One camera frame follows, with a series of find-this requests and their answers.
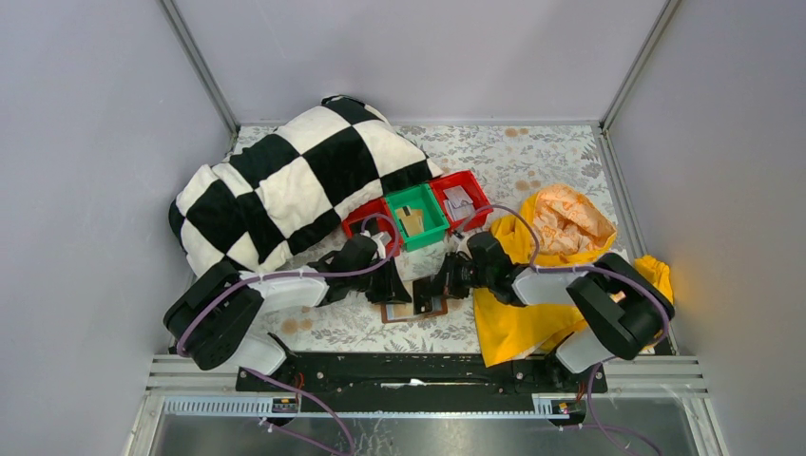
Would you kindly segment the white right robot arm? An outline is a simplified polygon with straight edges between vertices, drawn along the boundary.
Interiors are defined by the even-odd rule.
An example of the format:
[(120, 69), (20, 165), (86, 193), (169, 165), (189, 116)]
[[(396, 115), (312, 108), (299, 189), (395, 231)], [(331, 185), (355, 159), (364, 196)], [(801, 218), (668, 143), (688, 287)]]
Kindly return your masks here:
[(634, 359), (665, 336), (675, 315), (671, 301), (617, 254), (591, 264), (538, 267), (513, 262), (490, 233), (470, 236), (466, 251), (447, 253), (429, 293), (465, 298), (473, 289), (523, 309), (569, 298), (586, 326), (548, 357), (573, 374), (613, 357)]

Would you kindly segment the grey credit card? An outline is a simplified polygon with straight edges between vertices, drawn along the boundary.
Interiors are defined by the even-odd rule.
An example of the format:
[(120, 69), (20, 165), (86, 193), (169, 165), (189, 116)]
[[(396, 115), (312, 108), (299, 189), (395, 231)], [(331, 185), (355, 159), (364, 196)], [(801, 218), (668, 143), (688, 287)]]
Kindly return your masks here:
[(415, 315), (433, 311), (432, 280), (429, 277), (421, 277), (413, 282), (412, 296)]

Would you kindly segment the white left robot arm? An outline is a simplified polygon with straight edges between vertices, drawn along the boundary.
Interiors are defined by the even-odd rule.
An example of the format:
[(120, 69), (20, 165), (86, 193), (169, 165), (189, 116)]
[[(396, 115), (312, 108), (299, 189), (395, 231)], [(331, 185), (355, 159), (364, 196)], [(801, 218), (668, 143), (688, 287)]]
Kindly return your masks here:
[(275, 336), (249, 333), (257, 318), (327, 306), (350, 292), (372, 303), (410, 300), (394, 259), (382, 256), (383, 249), (377, 238), (357, 235), (294, 270), (258, 274), (221, 262), (167, 310), (163, 324), (176, 339), (177, 353), (202, 371), (230, 365), (271, 374), (289, 352)]

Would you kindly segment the brown leather card holder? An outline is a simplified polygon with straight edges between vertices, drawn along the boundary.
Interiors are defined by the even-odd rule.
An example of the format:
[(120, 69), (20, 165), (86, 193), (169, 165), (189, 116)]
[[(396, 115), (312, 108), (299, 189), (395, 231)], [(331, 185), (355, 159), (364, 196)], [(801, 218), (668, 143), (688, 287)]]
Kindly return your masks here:
[[(404, 285), (412, 295), (414, 280), (404, 281)], [(385, 304), (380, 305), (381, 321), (384, 324), (403, 323), (422, 320), (426, 318), (445, 315), (448, 313), (448, 304), (445, 298), (440, 296), (433, 296), (433, 311), (431, 313), (415, 315), (413, 312), (413, 303), (407, 304)]]

